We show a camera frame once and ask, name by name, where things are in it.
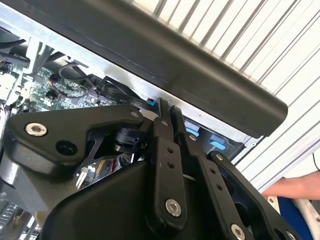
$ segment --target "white louvered panel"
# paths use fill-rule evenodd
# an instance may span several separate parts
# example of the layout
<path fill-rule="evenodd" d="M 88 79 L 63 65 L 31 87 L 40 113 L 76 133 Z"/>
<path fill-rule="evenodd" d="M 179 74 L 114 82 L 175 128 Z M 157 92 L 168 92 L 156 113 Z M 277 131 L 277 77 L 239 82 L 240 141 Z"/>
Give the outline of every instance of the white louvered panel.
<path fill-rule="evenodd" d="M 232 161 L 257 189 L 320 146 L 320 1 L 167 0 L 156 17 L 289 106 L 270 137 Z"/>

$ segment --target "screw hole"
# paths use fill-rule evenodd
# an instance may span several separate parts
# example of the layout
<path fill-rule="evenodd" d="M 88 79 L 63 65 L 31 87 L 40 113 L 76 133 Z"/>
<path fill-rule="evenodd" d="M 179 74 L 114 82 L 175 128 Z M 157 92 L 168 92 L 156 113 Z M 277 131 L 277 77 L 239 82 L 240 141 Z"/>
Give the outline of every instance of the screw hole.
<path fill-rule="evenodd" d="M 217 187 L 220 191 L 222 191 L 222 186 L 221 186 L 221 185 L 217 184 L 216 187 Z"/>
<path fill-rule="evenodd" d="M 55 149 L 64 156 L 73 156 L 78 152 L 78 148 L 70 141 L 58 141 Z"/>
<path fill-rule="evenodd" d="M 175 165 L 174 165 L 172 162 L 170 162 L 170 161 L 168 161 L 168 166 L 169 166 L 169 168 L 171 168 L 171 169 L 174 169 L 174 168 L 175 168 Z"/>
<path fill-rule="evenodd" d="M 35 133 L 40 133 L 41 132 L 41 127 L 39 127 L 39 126 L 32 126 L 31 129 Z"/>

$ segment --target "cable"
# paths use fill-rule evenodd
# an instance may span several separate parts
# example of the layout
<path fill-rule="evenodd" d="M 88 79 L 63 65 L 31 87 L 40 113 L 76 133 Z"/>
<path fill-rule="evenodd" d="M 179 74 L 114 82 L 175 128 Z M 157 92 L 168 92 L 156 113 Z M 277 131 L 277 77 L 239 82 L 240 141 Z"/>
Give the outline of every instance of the cable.
<path fill-rule="evenodd" d="M 138 94 L 136 94 L 134 91 L 132 91 L 128 86 L 112 79 L 111 77 L 104 77 L 104 79 L 102 81 L 105 81 L 105 82 L 108 82 L 110 84 L 112 84 L 113 86 L 115 86 L 120 92 L 124 93 L 125 95 L 129 95 L 133 98 L 136 98 L 136 99 L 140 99 L 141 98 L 139 97 Z"/>
<path fill-rule="evenodd" d="M 10 42 L 0 42 L 0 49 L 12 48 L 12 47 L 18 46 L 20 44 L 23 44 L 25 42 L 26 42 L 26 40 L 24 40 L 24 39 L 20 39 L 17 41 L 10 41 Z"/>
<path fill-rule="evenodd" d="M 73 68 L 73 67 L 76 67 L 78 66 L 79 63 L 76 63 L 76 62 L 70 62 L 68 63 L 67 65 L 64 65 L 63 67 L 61 67 L 58 71 L 59 73 L 59 76 L 65 80 L 68 80 L 68 81 L 81 81 L 81 80 L 88 80 L 87 82 L 89 82 L 91 85 L 94 85 L 91 81 L 90 81 L 90 78 L 92 77 L 95 77 L 95 75 L 93 74 L 89 74 L 89 75 L 85 75 L 85 76 L 80 76 L 80 77 L 76 77 L 76 78 L 68 78 L 68 77 L 65 77 L 62 75 L 62 71 L 64 69 L 67 69 L 67 68 Z"/>
<path fill-rule="evenodd" d="M 62 52 L 55 52 L 54 54 L 52 54 L 51 56 L 48 57 L 48 59 L 46 60 L 47 63 L 50 62 L 54 62 L 55 60 L 62 58 L 64 56 L 64 54 Z"/>
<path fill-rule="evenodd" d="M 107 99 L 110 99 L 111 101 L 121 103 L 121 104 L 129 104 L 139 109 L 145 109 L 150 111 L 154 110 L 153 106 L 151 106 L 145 100 L 140 98 L 129 87 L 127 87 L 126 85 L 120 82 L 115 81 L 110 77 L 106 76 L 103 80 L 101 80 L 97 85 L 97 89 L 101 96 Z"/>
<path fill-rule="evenodd" d="M 4 52 L 0 52 L 0 60 L 4 62 L 12 63 L 12 64 L 21 65 L 24 68 L 27 68 L 30 64 L 30 59 L 28 58 L 14 56 L 12 54 L 4 53 Z"/>

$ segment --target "circuit board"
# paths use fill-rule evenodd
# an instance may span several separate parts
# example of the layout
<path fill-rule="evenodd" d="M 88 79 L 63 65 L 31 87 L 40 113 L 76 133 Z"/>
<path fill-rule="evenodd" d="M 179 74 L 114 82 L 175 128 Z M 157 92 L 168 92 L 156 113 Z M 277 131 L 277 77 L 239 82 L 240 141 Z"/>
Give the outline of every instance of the circuit board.
<path fill-rule="evenodd" d="M 80 98 L 69 98 L 58 95 L 55 99 L 48 96 L 50 90 L 49 78 L 53 74 L 50 70 L 42 68 L 30 83 L 29 107 L 30 112 L 43 112 L 52 110 L 90 108 L 98 106 L 115 105 L 116 102 L 91 92 Z M 88 89 L 69 80 L 62 79 L 56 84 L 56 88 L 68 96 L 79 97 L 84 95 Z"/>

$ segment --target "blue plastic latch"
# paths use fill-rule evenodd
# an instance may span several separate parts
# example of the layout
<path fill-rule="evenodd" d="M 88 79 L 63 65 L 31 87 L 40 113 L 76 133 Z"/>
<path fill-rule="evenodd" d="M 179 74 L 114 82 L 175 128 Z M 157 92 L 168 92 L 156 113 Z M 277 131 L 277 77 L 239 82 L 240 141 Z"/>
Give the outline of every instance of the blue plastic latch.
<path fill-rule="evenodd" d="M 217 141 L 210 141 L 210 144 L 220 150 L 225 150 L 226 147 Z"/>
<path fill-rule="evenodd" d="M 186 128 L 186 131 L 191 133 L 191 134 L 193 134 L 193 135 L 195 135 L 196 137 L 199 137 L 199 133 L 197 131 L 194 131 L 194 130 L 188 128 L 188 127 Z"/>

